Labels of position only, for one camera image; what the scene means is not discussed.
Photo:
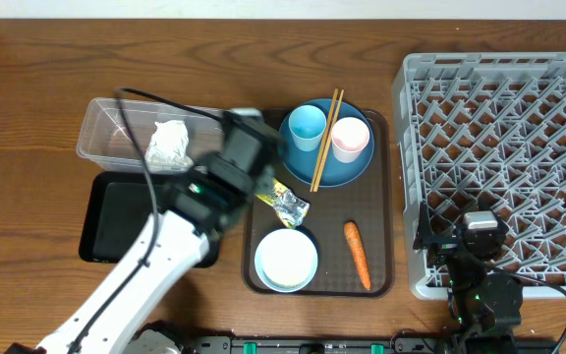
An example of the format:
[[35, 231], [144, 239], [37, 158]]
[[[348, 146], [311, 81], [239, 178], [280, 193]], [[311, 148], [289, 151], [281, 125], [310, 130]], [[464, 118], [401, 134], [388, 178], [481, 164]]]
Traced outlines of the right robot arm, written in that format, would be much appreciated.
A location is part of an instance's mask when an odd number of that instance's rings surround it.
[[449, 310], [460, 328], [435, 345], [435, 353], [516, 353], [512, 329], [521, 323], [523, 285], [493, 272], [488, 262], [498, 256], [508, 227], [484, 203], [463, 214], [449, 236], [432, 231], [425, 202], [413, 248], [426, 251], [428, 266], [449, 273]]

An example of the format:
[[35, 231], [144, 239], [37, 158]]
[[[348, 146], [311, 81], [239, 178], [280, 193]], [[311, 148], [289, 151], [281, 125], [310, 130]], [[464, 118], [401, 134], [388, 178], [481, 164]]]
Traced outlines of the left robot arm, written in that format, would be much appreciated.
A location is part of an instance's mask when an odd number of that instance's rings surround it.
[[169, 207], [152, 212], [122, 260], [34, 352], [123, 352], [166, 292], [206, 257], [211, 237], [232, 227], [273, 177], [269, 161], [244, 167], [217, 153], [178, 176], [166, 193]]

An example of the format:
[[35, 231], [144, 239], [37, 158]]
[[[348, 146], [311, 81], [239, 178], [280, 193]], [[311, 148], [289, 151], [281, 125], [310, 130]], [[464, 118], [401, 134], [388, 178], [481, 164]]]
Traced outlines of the white tissue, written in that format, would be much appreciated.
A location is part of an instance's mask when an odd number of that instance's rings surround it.
[[145, 152], [150, 171], [179, 171], [189, 169], [193, 161], [187, 156], [189, 133], [181, 120], [155, 122], [156, 131], [151, 135]]

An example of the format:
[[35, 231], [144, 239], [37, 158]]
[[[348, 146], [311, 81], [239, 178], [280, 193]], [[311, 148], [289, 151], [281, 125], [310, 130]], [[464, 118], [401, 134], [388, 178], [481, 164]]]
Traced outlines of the light blue rice bowl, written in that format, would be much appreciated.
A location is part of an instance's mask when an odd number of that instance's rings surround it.
[[306, 287], [315, 276], [318, 252], [305, 233], [278, 229], [259, 242], [254, 265], [257, 277], [267, 288], [292, 293]]

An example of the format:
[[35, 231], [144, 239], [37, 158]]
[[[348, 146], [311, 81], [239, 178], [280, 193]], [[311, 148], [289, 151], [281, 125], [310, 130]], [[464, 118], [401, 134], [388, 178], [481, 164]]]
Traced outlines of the green yellow snack wrapper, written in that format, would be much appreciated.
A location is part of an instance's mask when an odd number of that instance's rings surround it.
[[297, 197], [294, 192], [276, 178], [261, 189], [256, 197], [274, 209], [278, 219], [287, 228], [300, 226], [310, 209], [310, 203]]

